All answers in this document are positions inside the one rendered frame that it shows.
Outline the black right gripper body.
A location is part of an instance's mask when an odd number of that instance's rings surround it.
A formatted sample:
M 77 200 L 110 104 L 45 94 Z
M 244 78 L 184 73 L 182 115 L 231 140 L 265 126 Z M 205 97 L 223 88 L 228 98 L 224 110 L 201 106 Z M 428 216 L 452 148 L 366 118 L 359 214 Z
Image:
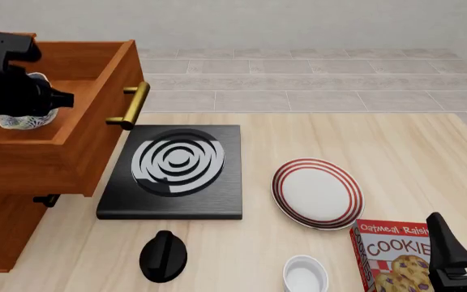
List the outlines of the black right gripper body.
M 463 268 L 433 269 L 429 278 L 435 292 L 467 292 L 467 272 Z

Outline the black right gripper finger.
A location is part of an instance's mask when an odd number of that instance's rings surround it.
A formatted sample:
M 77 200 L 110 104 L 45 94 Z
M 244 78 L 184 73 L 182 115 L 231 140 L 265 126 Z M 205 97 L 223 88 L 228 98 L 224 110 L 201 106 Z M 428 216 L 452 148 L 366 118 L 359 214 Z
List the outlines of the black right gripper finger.
M 426 219 L 431 245 L 430 271 L 440 269 L 466 269 L 467 250 L 450 230 L 440 213 Z

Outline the patterned white blue bowl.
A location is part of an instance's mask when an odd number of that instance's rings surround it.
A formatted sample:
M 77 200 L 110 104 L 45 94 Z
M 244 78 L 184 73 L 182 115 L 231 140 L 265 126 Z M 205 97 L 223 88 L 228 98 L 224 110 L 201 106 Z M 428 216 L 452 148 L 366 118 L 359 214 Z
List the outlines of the patterned white blue bowl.
M 39 84 L 44 84 L 46 87 L 51 88 L 51 84 L 46 77 L 41 72 L 31 72 L 28 73 L 28 77 L 31 79 L 39 80 Z M 11 89 L 9 92 L 5 92 L 7 98 L 14 99 L 17 97 L 15 90 Z M 50 106 L 50 111 L 45 116 L 10 116 L 6 114 L 0 114 L 0 127 L 7 130 L 18 130 L 18 131 L 30 131 L 36 128 L 40 128 L 51 123 L 58 114 L 58 109 L 51 108 L 52 101 L 48 104 Z

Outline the white plate with red rings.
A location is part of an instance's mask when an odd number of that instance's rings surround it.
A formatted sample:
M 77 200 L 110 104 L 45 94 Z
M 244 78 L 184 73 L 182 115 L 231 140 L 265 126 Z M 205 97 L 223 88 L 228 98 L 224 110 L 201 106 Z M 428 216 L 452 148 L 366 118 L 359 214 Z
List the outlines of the white plate with red rings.
M 365 196 L 356 179 L 340 166 L 315 157 L 281 165 L 270 190 L 286 216 L 316 230 L 346 228 L 365 210 Z

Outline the flat black stove plate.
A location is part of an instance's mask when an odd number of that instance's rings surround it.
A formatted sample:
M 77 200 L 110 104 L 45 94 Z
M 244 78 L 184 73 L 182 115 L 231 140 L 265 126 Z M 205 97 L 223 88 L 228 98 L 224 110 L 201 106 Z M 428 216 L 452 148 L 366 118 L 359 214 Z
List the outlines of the flat black stove plate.
M 96 216 L 242 219 L 240 126 L 136 126 L 120 152 Z

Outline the wooden cabinet drawer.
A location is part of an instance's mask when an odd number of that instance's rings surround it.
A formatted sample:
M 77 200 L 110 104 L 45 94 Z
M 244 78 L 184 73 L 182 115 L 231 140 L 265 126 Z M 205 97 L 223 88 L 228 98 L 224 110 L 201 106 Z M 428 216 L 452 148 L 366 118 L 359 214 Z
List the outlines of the wooden cabinet drawer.
M 133 41 L 41 41 L 29 72 L 46 75 L 52 87 L 74 94 L 48 125 L 31 131 L 0 127 L 0 195 L 81 194 L 91 196 L 108 163 L 120 126 L 107 118 L 124 116 L 144 76 Z

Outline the oatmeal raisin cookies box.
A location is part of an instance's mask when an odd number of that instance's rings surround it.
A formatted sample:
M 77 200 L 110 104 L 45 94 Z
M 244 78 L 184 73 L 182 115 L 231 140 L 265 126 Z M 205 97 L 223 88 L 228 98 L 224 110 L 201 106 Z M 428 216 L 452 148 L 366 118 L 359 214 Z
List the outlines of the oatmeal raisin cookies box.
M 435 292 L 425 223 L 357 219 L 349 235 L 365 292 Z

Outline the white mug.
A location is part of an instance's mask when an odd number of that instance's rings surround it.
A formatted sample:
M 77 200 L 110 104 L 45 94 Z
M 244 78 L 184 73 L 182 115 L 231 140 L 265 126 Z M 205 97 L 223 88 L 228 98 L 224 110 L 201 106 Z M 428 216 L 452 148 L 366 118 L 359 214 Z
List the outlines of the white mug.
M 308 255 L 295 255 L 287 260 L 282 277 L 284 292 L 328 292 L 326 269 Z

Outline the round black stove knob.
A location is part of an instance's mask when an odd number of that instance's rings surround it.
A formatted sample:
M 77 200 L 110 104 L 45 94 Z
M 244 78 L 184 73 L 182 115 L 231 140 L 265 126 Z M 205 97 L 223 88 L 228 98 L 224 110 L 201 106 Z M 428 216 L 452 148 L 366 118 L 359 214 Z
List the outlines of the round black stove knob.
M 186 267 L 185 243 L 169 230 L 160 230 L 149 240 L 139 255 L 142 274 L 158 284 L 172 281 Z

